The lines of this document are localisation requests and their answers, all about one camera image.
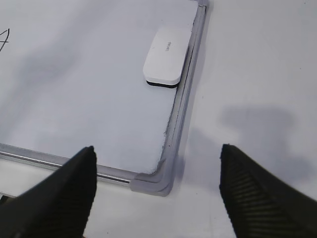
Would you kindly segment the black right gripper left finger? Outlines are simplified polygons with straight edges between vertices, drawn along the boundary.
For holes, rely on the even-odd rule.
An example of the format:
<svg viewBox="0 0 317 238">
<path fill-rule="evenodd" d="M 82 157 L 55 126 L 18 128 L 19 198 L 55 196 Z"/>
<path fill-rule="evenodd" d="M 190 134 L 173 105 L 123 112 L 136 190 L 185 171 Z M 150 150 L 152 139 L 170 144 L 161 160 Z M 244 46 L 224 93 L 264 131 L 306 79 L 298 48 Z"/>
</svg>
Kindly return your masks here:
<svg viewBox="0 0 317 238">
<path fill-rule="evenodd" d="M 97 190 L 97 156 L 85 147 L 0 207 L 2 238 L 82 238 Z"/>
</svg>

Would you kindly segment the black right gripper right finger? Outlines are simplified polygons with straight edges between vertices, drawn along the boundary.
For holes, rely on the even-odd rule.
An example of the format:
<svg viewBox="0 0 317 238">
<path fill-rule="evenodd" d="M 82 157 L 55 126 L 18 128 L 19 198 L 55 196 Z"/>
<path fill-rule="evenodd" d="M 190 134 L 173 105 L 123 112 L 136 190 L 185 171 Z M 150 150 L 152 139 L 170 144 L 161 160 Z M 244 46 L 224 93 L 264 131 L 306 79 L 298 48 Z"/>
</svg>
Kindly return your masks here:
<svg viewBox="0 0 317 238">
<path fill-rule="evenodd" d="M 315 238 L 317 202 L 234 145 L 221 150 L 219 190 L 238 238 Z"/>
</svg>

